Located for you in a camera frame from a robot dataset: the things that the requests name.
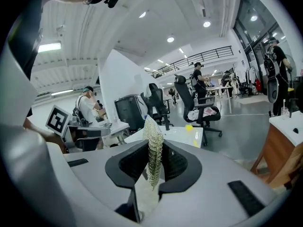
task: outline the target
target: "black metal railing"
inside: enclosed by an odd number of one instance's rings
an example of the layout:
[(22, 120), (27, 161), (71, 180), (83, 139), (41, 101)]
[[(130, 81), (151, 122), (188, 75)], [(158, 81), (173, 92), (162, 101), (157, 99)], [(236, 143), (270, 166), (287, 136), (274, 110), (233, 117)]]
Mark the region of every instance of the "black metal railing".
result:
[(162, 67), (158, 69), (157, 72), (154, 72), (152, 76), (154, 78), (161, 77), (167, 73), (170, 73), (172, 71), (177, 71), (189, 66), (193, 66), (192, 63), (196, 62), (205, 62), (205, 61), (210, 61), (213, 59), (221, 58), (221, 57), (226, 57), (226, 56), (231, 56), (233, 55), (232, 52), (232, 46), (226, 46), (226, 47), (221, 47), (217, 48), (214, 50), (210, 51), (205, 51), (196, 55), (192, 55), (187, 57), (186, 59), (181, 59), (179, 61), (176, 61), (174, 63), (171, 63), (169, 66)]

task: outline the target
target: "ceiling light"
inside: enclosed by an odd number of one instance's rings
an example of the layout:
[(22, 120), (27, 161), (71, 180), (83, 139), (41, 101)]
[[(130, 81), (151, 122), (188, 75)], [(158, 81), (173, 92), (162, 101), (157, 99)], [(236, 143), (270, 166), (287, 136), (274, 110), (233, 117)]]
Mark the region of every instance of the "ceiling light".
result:
[(139, 16), (139, 18), (143, 18), (143, 17), (145, 17), (145, 15), (146, 15), (146, 12), (142, 13), (142, 14)]
[(70, 93), (72, 92), (73, 90), (66, 90), (66, 91), (62, 91), (62, 92), (57, 92), (57, 93), (52, 93), (52, 96), (55, 96), (55, 95), (58, 95), (58, 94), (62, 94), (62, 93)]
[(175, 40), (174, 37), (170, 37), (170, 38), (167, 39), (167, 42), (168, 42), (168, 43), (171, 43), (171, 42), (173, 42), (174, 40)]
[(209, 22), (209, 21), (206, 21), (206, 22), (203, 24), (203, 26), (204, 26), (205, 28), (209, 27), (209, 26), (210, 26), (210, 22)]
[(257, 19), (258, 19), (258, 16), (252, 16), (252, 17), (250, 18), (251, 21), (256, 21)]
[(61, 49), (61, 43), (42, 44), (39, 46), (38, 52), (54, 51)]

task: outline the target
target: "glittery object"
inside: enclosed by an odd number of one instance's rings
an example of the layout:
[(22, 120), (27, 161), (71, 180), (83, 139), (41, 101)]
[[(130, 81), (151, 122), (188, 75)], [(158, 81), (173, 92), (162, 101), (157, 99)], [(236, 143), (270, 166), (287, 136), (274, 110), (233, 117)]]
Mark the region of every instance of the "glittery object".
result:
[(158, 124), (149, 115), (145, 120), (143, 139), (148, 140), (149, 162), (147, 176), (152, 189), (154, 189), (159, 182), (160, 177), (162, 144), (164, 138)]

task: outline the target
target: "black t-shirt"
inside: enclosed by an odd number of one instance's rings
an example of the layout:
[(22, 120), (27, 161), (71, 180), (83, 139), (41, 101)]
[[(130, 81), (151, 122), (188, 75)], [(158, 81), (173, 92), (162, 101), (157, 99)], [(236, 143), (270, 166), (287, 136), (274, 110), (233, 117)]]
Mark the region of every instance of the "black t-shirt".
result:
[(194, 78), (197, 80), (197, 84), (195, 85), (195, 88), (202, 87), (205, 89), (205, 83), (203, 81), (200, 81), (198, 78), (199, 75), (202, 76), (201, 71), (195, 69), (193, 75), (194, 75)]
[(38, 54), (39, 29), (42, 14), (42, 0), (31, 0), (16, 20), (8, 37), (9, 47), (30, 80), (32, 68)]
[(222, 77), (222, 84), (223, 84), (223, 86), (225, 86), (227, 83), (228, 83), (228, 81), (225, 81), (225, 79), (229, 79), (230, 77), (229, 76), (227, 76), (227, 75), (223, 75), (223, 77)]
[(280, 75), (277, 75), (277, 79), (279, 82), (288, 82), (288, 77), (287, 77), (287, 71), (286, 71), (286, 66), (283, 64), (283, 59), (286, 58), (284, 52), (279, 46), (274, 46), (274, 58), (277, 61), (278, 65), (280, 66)]

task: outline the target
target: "chair headrest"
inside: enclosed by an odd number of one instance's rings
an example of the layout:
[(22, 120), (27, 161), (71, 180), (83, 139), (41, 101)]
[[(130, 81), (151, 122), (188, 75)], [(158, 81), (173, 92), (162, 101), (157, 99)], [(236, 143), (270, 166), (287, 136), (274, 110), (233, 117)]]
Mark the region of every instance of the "chair headrest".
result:
[(175, 82), (176, 83), (178, 83), (178, 84), (184, 84), (186, 82), (186, 78), (185, 77), (178, 76), (176, 74), (175, 74), (175, 76), (176, 76), (176, 78), (175, 78)]

